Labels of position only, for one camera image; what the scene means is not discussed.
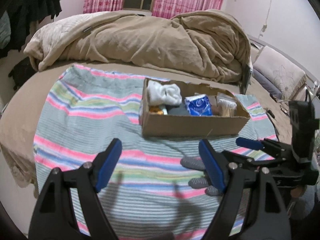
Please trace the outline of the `cotton swab bag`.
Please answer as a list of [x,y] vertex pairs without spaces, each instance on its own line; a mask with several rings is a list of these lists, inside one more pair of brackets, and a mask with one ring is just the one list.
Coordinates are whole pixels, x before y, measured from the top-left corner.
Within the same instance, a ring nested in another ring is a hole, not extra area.
[[227,94],[218,93],[216,96],[220,115],[223,117],[234,117],[237,113],[237,101]]

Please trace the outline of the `blue plastic packet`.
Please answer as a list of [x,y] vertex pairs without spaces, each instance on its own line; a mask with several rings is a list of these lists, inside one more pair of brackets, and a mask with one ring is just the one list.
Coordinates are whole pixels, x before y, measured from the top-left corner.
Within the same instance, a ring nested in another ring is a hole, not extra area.
[[213,116],[212,107],[206,94],[184,98],[186,110],[192,116]]

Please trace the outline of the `cartoon tissue pack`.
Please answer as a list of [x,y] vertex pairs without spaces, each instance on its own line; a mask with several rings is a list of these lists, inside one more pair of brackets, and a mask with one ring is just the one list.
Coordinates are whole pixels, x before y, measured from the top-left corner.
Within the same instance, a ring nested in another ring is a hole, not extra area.
[[150,106],[149,112],[153,113],[153,114],[159,114],[159,115],[167,115],[168,114],[166,105]]

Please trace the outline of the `white socks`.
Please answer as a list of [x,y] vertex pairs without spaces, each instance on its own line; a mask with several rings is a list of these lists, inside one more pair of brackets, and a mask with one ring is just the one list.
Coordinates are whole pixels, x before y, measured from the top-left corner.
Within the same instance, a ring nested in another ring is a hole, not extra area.
[[150,80],[147,92],[150,106],[179,106],[182,103],[181,90],[176,84],[161,85],[157,81]]

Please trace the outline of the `black small device on bed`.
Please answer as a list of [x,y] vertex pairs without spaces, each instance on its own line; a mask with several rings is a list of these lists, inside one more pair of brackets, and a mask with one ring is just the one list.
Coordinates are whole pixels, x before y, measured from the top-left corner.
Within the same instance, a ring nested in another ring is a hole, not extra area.
[[272,118],[275,118],[274,113],[273,113],[270,109],[266,108],[266,109],[265,109],[265,112],[266,112],[269,116],[271,116]]

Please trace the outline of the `grey pillow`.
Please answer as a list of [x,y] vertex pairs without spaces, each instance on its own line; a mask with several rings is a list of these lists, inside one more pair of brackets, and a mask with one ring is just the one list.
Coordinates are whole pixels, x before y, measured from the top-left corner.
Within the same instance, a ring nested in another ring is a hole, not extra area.
[[272,94],[278,99],[282,98],[282,92],[268,78],[263,76],[261,72],[253,69],[253,76],[262,85],[262,87],[268,91],[269,94]]

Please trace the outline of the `beige embroidered pillow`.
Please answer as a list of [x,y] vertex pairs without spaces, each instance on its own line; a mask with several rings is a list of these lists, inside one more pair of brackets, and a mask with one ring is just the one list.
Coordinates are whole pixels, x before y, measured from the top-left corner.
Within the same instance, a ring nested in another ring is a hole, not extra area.
[[307,81],[304,70],[269,46],[259,50],[253,69],[280,90],[284,100],[292,100]]

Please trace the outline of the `metal bed headboard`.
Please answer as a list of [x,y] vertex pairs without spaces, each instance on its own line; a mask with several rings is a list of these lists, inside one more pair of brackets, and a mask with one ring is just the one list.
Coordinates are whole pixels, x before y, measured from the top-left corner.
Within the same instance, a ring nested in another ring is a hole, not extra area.
[[298,67],[300,67],[302,70],[304,70],[304,72],[307,75],[308,81],[307,81],[307,85],[309,87],[312,87],[313,84],[315,82],[317,82],[319,84],[319,79],[317,79],[317,77],[315,77],[309,70],[307,70],[302,64],[300,64],[298,61],[296,61],[295,59],[293,59],[291,56],[287,55],[286,53],[284,53],[283,51],[281,51],[280,49],[276,48],[273,45],[270,45],[268,43],[266,43],[265,41],[262,41],[259,38],[255,38],[252,35],[247,35],[248,38],[250,39],[250,41],[252,43],[258,44],[260,46],[269,46],[270,48],[274,49],[275,51],[281,53],[281,55],[283,55],[284,57],[286,57],[288,60],[292,61],[294,64],[296,64]]

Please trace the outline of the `grey socks in box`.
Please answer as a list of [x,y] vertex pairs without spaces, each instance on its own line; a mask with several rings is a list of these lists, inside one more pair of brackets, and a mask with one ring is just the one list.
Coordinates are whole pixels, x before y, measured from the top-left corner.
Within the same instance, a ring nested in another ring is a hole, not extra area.
[[189,116],[190,113],[186,109],[185,105],[181,104],[179,106],[169,106],[166,105],[168,115],[177,115],[177,116]]

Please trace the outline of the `striped pastel towel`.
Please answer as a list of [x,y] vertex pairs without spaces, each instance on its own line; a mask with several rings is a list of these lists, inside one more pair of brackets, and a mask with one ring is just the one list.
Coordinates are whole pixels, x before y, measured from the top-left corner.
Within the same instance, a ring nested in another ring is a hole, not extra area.
[[123,151],[108,186],[98,195],[120,239],[169,231],[176,239],[200,239],[220,204],[188,183],[201,172],[181,166],[197,157],[199,139],[144,138],[139,124],[145,77],[74,64],[47,94],[34,136],[36,179],[50,171],[79,168],[112,139]]

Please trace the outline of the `brown cardboard box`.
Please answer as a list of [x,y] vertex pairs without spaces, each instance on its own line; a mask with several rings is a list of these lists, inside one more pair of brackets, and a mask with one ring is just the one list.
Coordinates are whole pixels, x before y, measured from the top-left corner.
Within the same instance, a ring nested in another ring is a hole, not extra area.
[[216,96],[223,93],[236,101],[236,115],[223,116],[178,116],[160,115],[150,112],[147,86],[151,78],[144,79],[142,96],[142,135],[144,137],[202,137],[237,135],[247,124],[250,115],[242,103],[228,90],[212,87],[209,84],[189,83],[177,80],[158,81],[161,85],[176,84],[181,90],[181,96],[193,96],[195,93]]

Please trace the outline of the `beige plush blanket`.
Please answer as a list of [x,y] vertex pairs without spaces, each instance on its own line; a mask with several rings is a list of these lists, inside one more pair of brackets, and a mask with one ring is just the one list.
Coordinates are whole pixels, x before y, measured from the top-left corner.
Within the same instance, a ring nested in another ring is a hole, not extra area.
[[123,62],[219,83],[239,82],[251,60],[240,23],[216,9],[170,19],[126,11],[74,15],[40,28],[24,53],[39,72],[56,61]]

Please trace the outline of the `tan bed sheet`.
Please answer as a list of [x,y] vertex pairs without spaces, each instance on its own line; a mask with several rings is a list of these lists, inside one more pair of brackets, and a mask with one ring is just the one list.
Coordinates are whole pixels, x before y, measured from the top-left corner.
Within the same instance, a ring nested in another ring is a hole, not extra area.
[[[31,183],[35,184],[36,181],[33,138],[47,94],[58,77],[73,64],[77,63],[72,61],[56,62],[45,71],[37,72],[16,92],[1,117],[1,150],[17,185],[21,188],[27,187]],[[219,87],[234,93],[239,92],[238,87],[231,84],[201,80],[181,73],[119,63],[93,62],[86,64],[82,62],[79,64],[108,72],[116,71],[184,82],[207,83],[212,87]],[[246,94],[254,95],[263,108],[272,110],[276,116],[273,122],[279,132],[279,140],[290,144],[292,128],[289,117],[280,110],[280,105],[271,99],[268,91],[252,77]]]

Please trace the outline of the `black hanging clothes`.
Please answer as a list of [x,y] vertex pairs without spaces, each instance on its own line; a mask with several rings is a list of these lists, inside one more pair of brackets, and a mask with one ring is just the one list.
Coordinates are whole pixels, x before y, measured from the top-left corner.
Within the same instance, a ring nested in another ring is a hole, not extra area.
[[20,51],[30,34],[30,24],[51,19],[62,11],[61,0],[9,0],[1,3],[1,58]]

